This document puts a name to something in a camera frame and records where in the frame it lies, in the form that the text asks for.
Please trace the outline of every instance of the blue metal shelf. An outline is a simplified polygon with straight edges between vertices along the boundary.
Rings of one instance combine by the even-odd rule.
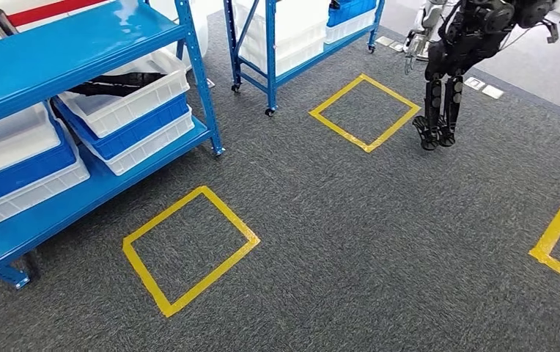
[[[13,260],[200,143],[224,151],[189,0],[174,2],[178,25],[145,2],[114,1],[0,40],[0,119],[174,42],[179,58],[188,48],[205,112],[205,123],[194,119],[192,131],[118,177],[80,146],[90,179],[0,223],[0,279],[17,288],[29,278]]]
[[[185,37],[185,25],[146,4],[122,4],[114,1],[0,40],[0,118]]]
[[[17,216],[0,223],[0,264],[16,259],[15,253],[28,252],[52,234],[80,219],[146,176],[169,164],[209,139],[210,130],[193,118],[194,129],[172,142],[122,176],[116,176],[83,144],[79,154],[90,179],[62,192]]]
[[[249,24],[251,19],[254,16],[254,11],[257,8],[259,1],[265,1],[266,3],[266,30],[267,30],[267,67],[268,72],[262,72],[256,65],[252,64],[248,60],[245,60],[243,57],[239,56],[239,48],[241,47],[241,43],[243,42],[243,38],[248,31]],[[330,55],[336,53],[340,49],[346,47],[347,45],[353,43],[358,38],[362,37],[363,35],[370,32],[368,48],[371,52],[375,51],[375,38],[377,37],[377,30],[379,28],[379,22],[381,20],[381,14],[383,12],[383,7],[385,4],[385,0],[380,0],[377,3],[377,8],[375,10],[375,22],[371,25],[358,31],[354,34],[348,35],[341,40],[338,40],[331,44],[325,44],[323,52],[316,57],[304,62],[303,64],[293,68],[292,70],[283,73],[280,76],[276,76],[276,50],[275,50],[275,28],[276,28],[276,0],[254,0],[254,4],[252,5],[252,9],[246,19],[245,26],[241,33],[241,37],[237,39],[236,31],[235,31],[235,17],[233,14],[233,7],[232,7],[232,0],[225,0],[224,1],[224,12],[226,14],[226,30],[228,33],[228,43],[229,43],[229,52],[230,52],[230,59],[232,64],[232,76],[233,76],[233,84],[234,88],[239,87],[242,83],[241,79],[245,79],[246,81],[252,83],[256,88],[262,90],[268,97],[268,110],[266,113],[272,114],[278,107],[276,105],[276,93],[278,87],[282,84],[287,83],[294,77],[301,74],[303,71],[308,70],[310,67],[316,65],[318,62],[328,58]],[[250,67],[254,72],[258,73],[261,77],[264,78],[266,84],[263,84],[256,80],[254,77],[241,72],[241,65],[245,65]]]

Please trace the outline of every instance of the white robot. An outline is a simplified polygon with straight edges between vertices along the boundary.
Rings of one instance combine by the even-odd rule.
[[[416,19],[410,29],[407,39],[403,44],[403,51],[410,59],[421,61],[429,59],[429,43],[437,40],[438,28],[443,23],[443,19],[450,13],[450,9],[457,1],[450,0],[424,0],[424,3],[416,13]]]

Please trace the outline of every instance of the gray carpet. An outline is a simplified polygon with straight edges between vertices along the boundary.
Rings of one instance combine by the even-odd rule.
[[[467,89],[453,148],[426,153],[406,125],[365,153],[308,111],[360,73],[420,104],[419,70],[359,40],[283,86],[268,118],[261,92],[230,92],[220,14],[210,32],[226,154],[200,147],[44,243],[39,280],[0,283],[0,351],[560,351],[560,275],[528,255],[560,207],[558,109]],[[364,139],[400,109],[339,104]],[[165,318],[122,239],[200,185],[261,243]],[[170,299],[243,243],[203,199],[166,221],[134,246]]]

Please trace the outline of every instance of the blue plastic bin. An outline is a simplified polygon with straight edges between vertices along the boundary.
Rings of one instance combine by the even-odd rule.
[[[43,153],[0,170],[0,198],[75,163],[75,154],[62,127],[50,116],[60,144]]]
[[[98,138],[86,122],[74,114],[60,98],[53,98],[53,102],[56,109],[70,124],[79,138],[92,145],[95,151],[106,160],[119,155],[135,143],[140,142],[189,111],[187,98],[183,93],[108,136]]]
[[[377,0],[338,0],[338,2],[340,3],[340,9],[330,9],[328,27],[339,25],[373,10],[377,6]]]

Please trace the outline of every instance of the white plastic bin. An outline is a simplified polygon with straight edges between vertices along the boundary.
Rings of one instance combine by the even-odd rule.
[[[276,77],[286,73],[293,68],[303,64],[304,62],[312,59],[316,55],[323,52],[325,44],[325,35],[320,37],[314,43],[298,50],[292,54],[285,56],[276,56]],[[258,51],[250,51],[248,47],[242,46],[240,55],[255,64],[263,73],[267,73],[267,52],[260,53]]]
[[[318,43],[321,37],[325,36],[325,25],[328,19],[316,23],[308,29],[305,29],[301,34],[296,37],[287,38],[284,40],[276,41],[276,58],[288,57],[291,54],[295,54],[298,51],[302,51],[308,48],[310,45]],[[247,51],[256,56],[267,57],[267,40],[254,39],[251,36],[246,36],[243,40],[243,47],[247,48]]]
[[[0,120],[0,170],[60,145],[42,103]]]
[[[73,139],[66,131],[66,127],[62,122],[58,122],[65,130],[67,142],[72,144]],[[77,147],[73,144],[72,148],[77,158],[74,164],[0,198],[0,222],[90,178],[84,162],[79,157]]]
[[[129,62],[106,75],[129,72],[159,72],[167,76],[123,98],[112,95],[87,97],[71,92],[63,92],[58,96],[73,113],[86,122],[97,137],[103,138],[189,89],[185,65],[165,48]]]
[[[124,152],[109,160],[102,158],[92,148],[92,145],[86,143],[84,140],[82,140],[82,142],[97,158],[103,161],[116,176],[120,176],[166,145],[176,141],[192,128],[194,128],[194,121],[191,119],[191,107],[189,107],[189,111],[183,116],[163,126],[147,138],[135,143]]]
[[[334,27],[326,27],[327,37],[325,42],[327,44],[334,43],[337,40],[341,40],[348,35],[352,35],[361,29],[371,26],[375,22],[376,11],[377,9],[371,10]]]
[[[265,0],[259,1],[247,33],[248,36],[262,41],[266,39],[267,33],[265,4]],[[254,0],[233,1],[238,36],[246,23],[252,5],[254,5]],[[327,22],[329,5],[329,0],[282,0],[277,3],[275,17],[276,43],[301,35],[317,23]]]

